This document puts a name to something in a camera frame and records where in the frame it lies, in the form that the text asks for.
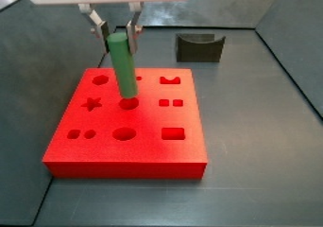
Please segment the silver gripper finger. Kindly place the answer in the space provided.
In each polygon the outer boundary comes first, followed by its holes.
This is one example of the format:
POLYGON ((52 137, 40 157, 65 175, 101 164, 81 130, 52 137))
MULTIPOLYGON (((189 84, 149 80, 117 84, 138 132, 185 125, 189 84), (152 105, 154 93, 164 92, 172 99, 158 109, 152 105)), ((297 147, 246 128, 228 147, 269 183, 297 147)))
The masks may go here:
POLYGON ((90 33, 101 40, 104 53, 108 52, 108 24, 96 12, 92 4, 78 4, 80 13, 90 25, 90 33))
POLYGON ((136 53, 136 50, 137 50, 136 38, 142 31, 142 27, 137 25, 137 21, 142 11, 142 6, 144 6, 142 2, 130 2, 128 4, 129 11, 132 12, 132 18, 126 22, 126 40, 128 40, 128 48, 129 48, 130 54, 136 53))

